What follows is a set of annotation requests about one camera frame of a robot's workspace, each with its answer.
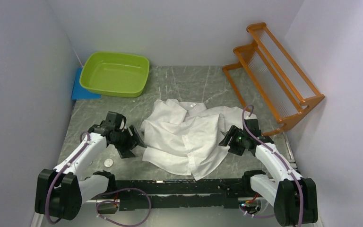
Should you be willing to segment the white button-up shirt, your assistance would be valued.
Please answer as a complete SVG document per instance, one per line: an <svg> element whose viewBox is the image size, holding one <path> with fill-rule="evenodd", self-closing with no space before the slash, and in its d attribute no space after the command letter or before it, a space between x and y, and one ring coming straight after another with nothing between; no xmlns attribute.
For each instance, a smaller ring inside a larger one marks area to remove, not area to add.
<svg viewBox="0 0 363 227"><path fill-rule="evenodd" d="M232 126L242 127L242 113L239 107L208 109L204 103L157 99L140 127L147 146L142 160L200 180L226 157L228 147L219 143Z"/></svg>

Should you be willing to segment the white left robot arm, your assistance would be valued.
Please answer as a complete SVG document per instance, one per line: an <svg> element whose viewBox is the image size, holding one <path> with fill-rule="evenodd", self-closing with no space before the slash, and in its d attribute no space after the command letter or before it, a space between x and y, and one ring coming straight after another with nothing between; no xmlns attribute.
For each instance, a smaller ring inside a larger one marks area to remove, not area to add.
<svg viewBox="0 0 363 227"><path fill-rule="evenodd" d="M134 125L127 126L124 115L109 111L100 124L81 133L77 148L53 169L43 169L37 178L35 211L44 214L48 223L73 220L81 206L95 196L106 199L121 192L115 175L102 170L81 181L79 175L94 158L113 145L120 158L135 157L136 146L146 148Z"/></svg>

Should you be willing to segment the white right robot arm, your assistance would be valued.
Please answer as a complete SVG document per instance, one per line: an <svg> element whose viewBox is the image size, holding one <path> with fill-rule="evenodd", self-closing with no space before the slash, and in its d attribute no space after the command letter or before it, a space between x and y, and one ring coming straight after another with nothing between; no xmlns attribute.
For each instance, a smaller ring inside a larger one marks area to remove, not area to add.
<svg viewBox="0 0 363 227"><path fill-rule="evenodd" d="M277 222L283 226L296 226L318 221L316 183L294 170L277 150L274 141L264 136L257 119L246 119L242 128L233 125L227 131L220 146L241 156L249 151L268 170L247 171L242 177L241 190L246 196L258 193L274 210Z"/></svg>

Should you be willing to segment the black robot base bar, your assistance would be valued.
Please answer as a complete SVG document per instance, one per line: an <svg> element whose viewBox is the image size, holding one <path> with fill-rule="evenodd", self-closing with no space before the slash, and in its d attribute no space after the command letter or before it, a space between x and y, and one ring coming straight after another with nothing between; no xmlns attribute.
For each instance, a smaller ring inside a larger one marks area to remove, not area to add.
<svg viewBox="0 0 363 227"><path fill-rule="evenodd" d="M122 176L115 174L110 194L98 193L94 200L115 200L121 211L167 208L221 207L236 209L246 201L258 198L248 187L248 180L240 177L166 177L159 175Z"/></svg>

